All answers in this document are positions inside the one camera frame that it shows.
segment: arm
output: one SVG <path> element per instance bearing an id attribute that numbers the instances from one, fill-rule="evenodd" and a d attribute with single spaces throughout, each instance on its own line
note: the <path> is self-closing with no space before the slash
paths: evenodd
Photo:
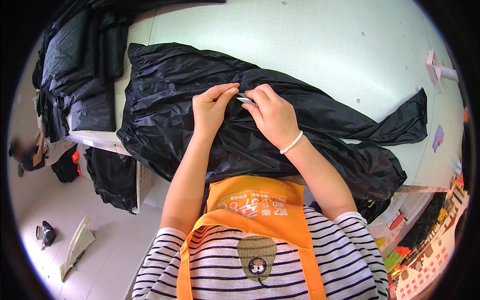
<path id="1" fill-rule="evenodd" d="M 287 148 L 300 133 L 293 106 L 267 84 L 246 91 L 245 95 L 258 105 L 242 104 L 251 113 L 258 129 L 278 149 Z M 327 218 L 333 220 L 342 213 L 357 211 L 343 178 L 307 137 L 302 136 L 285 156 L 303 176 Z"/>
<path id="2" fill-rule="evenodd" d="M 43 158 L 43 142 L 45 141 L 45 136 L 43 132 L 40 132 L 40 145 L 38 146 L 38 151 L 35 153 L 32 159 L 32 165 L 35 167 Z"/>
<path id="3" fill-rule="evenodd" d="M 35 135 L 35 145 L 38 143 L 38 139 L 40 138 L 40 134 L 42 133 L 41 129 L 38 130 L 38 132 Z"/>
<path id="4" fill-rule="evenodd" d="M 193 229 L 202 206 L 210 148 L 238 86 L 216 85 L 193 97 L 195 129 L 168 189 L 160 228 L 173 227 L 185 234 Z"/>

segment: white tabletop surface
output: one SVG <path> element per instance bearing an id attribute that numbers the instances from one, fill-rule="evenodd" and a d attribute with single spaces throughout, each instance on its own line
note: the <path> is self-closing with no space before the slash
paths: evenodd
<path id="1" fill-rule="evenodd" d="M 224 52 L 316 86 L 375 121 L 381 121 L 424 88 L 429 136 L 416 144 L 386 147 L 400 160 L 407 185 L 448 187 L 461 148 L 463 104 L 458 84 L 434 84 L 426 69 L 435 50 L 452 67 L 445 44 L 410 0 L 383 2 L 227 0 L 226 4 L 172 5 L 137 16 L 128 43 L 177 42 Z M 115 83 L 121 126 L 131 65 Z M 433 152 L 441 125 L 444 143 Z M 114 132 L 70 132 L 121 148 Z"/>

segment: pant leg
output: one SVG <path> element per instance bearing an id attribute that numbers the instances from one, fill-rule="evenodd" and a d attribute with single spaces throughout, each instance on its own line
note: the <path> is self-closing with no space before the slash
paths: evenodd
<path id="1" fill-rule="evenodd" d="M 51 166 L 56 163 L 60 157 L 70 148 L 72 148 L 75 142 L 62 139 L 54 143 L 50 143 L 45 140 L 44 153 L 45 153 L 45 166 Z"/>

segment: person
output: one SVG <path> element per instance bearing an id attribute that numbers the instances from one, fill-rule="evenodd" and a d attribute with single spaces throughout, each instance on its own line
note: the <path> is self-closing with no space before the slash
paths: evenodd
<path id="1" fill-rule="evenodd" d="M 210 148 L 238 87 L 193 97 L 193 135 L 132 299 L 386 299 L 380 252 L 348 186 L 267 84 L 245 91 L 256 105 L 242 107 L 303 176 L 322 214 L 303 206 L 301 185 L 236 176 L 210 184 L 198 217 Z"/>
<path id="2" fill-rule="evenodd" d="M 23 170 L 31 172 L 53 165 L 75 144 L 77 143 L 65 139 L 50 143 L 45 138 L 43 131 L 39 129 L 35 135 L 35 141 L 30 144 L 13 136 L 10 140 L 8 154 L 20 163 Z"/>

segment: black and white striped shirt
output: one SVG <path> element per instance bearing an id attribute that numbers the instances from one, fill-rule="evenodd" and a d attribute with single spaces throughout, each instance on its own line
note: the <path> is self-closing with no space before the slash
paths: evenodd
<path id="1" fill-rule="evenodd" d="M 357 212 L 333 222 L 304 207 L 317 264 L 328 299 L 386 299 L 385 266 Z M 262 281 L 248 278 L 237 245 L 252 236 L 225 226 L 200 227 L 189 246 L 195 299 L 308 299 L 298 250 L 279 240 L 270 273 Z M 176 298 L 180 247 L 186 235 L 174 228 L 158 232 L 138 273 L 132 299 Z"/>

